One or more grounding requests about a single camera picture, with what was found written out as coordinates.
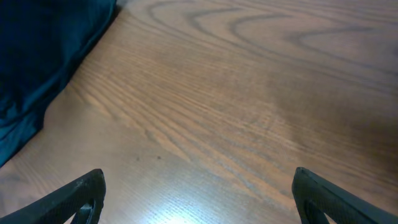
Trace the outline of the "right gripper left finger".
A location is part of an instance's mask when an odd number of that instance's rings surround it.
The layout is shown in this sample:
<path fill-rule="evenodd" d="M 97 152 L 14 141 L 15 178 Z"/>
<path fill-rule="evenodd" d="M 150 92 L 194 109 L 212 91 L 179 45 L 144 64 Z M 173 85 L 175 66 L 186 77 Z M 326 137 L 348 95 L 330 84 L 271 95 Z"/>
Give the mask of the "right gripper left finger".
<path fill-rule="evenodd" d="M 36 202 L 1 218 L 1 224 L 99 222 L 106 195 L 101 169 L 93 169 Z"/>

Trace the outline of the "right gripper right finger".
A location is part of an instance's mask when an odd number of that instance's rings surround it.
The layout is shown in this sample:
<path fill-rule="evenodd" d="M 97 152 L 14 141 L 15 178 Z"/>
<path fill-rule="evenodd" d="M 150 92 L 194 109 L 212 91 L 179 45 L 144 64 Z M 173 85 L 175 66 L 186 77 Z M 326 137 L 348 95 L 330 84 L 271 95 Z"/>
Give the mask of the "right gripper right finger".
<path fill-rule="evenodd" d="M 375 207 L 339 186 L 298 167 L 292 193 L 302 223 L 397 223 L 397 216 Z"/>

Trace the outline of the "navy blue shorts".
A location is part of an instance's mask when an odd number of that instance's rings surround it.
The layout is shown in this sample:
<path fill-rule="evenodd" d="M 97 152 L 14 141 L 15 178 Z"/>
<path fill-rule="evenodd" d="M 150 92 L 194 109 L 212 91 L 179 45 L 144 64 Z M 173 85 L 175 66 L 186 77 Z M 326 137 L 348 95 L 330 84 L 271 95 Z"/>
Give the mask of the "navy blue shorts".
<path fill-rule="evenodd" d="M 45 112 L 100 40 L 116 0 L 1 0 L 1 164 L 44 126 Z"/>

